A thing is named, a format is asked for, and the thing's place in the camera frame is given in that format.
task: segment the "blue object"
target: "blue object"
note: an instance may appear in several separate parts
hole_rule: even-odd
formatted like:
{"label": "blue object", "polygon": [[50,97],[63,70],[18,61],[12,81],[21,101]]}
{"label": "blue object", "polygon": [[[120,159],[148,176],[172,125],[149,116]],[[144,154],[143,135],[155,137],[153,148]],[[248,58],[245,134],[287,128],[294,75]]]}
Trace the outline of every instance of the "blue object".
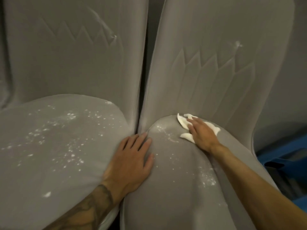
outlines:
{"label": "blue object", "polygon": [[[307,184],[307,156],[297,161],[281,158],[304,148],[307,148],[307,134],[287,141],[274,149],[264,150],[258,157],[258,160],[263,166],[265,166],[267,162],[274,162],[276,163],[276,168],[285,173],[289,178],[294,178],[299,182]],[[307,195],[292,201],[299,208],[307,212]]]}

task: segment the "bare forearm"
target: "bare forearm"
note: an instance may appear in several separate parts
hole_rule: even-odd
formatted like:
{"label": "bare forearm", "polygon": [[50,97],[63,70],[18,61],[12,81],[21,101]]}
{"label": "bare forearm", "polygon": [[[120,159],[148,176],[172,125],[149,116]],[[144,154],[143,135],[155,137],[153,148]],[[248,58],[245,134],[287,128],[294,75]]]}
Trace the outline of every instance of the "bare forearm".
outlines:
{"label": "bare forearm", "polygon": [[212,154],[225,171],[258,230],[307,229],[307,215],[233,155],[217,145]]}
{"label": "bare forearm", "polygon": [[110,191],[104,185],[99,185],[83,201],[44,230],[98,229],[100,223],[112,208],[113,199]]}

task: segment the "person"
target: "person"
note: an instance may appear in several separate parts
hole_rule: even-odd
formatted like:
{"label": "person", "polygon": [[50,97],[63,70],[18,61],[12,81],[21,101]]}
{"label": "person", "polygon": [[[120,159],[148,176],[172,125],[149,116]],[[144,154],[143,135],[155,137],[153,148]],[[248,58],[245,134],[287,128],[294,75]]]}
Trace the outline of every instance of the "person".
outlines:
{"label": "person", "polygon": [[[305,212],[220,144],[201,119],[188,121],[196,145],[219,162],[258,230],[307,229]],[[110,210],[149,176],[154,156],[150,154],[144,164],[145,154],[152,142],[149,138],[142,145],[146,136],[144,133],[125,138],[103,174],[101,184],[44,229],[98,229]]]}

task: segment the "forearm tattoo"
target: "forearm tattoo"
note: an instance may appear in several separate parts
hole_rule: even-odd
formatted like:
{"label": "forearm tattoo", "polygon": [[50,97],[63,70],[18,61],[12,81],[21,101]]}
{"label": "forearm tattoo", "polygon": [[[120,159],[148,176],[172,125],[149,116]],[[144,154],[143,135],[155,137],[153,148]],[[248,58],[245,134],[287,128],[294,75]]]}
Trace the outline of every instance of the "forearm tattoo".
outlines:
{"label": "forearm tattoo", "polygon": [[104,186],[97,186],[84,200],[58,218],[44,230],[93,230],[113,208],[111,192]]}

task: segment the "gray seat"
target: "gray seat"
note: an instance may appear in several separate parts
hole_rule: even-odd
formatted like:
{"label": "gray seat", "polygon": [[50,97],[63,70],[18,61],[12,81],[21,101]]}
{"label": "gray seat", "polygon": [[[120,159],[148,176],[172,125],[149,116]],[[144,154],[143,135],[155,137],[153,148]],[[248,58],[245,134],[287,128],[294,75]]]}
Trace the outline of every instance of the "gray seat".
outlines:
{"label": "gray seat", "polygon": [[135,132],[147,8],[148,0],[4,0],[13,93],[0,113],[1,227],[41,229],[60,217]]}
{"label": "gray seat", "polygon": [[123,229],[255,229],[225,174],[178,137],[183,130],[172,115],[222,127],[221,143],[274,185],[252,137],[293,15],[292,0],[165,1],[139,124],[153,138],[155,166],[125,198]]}

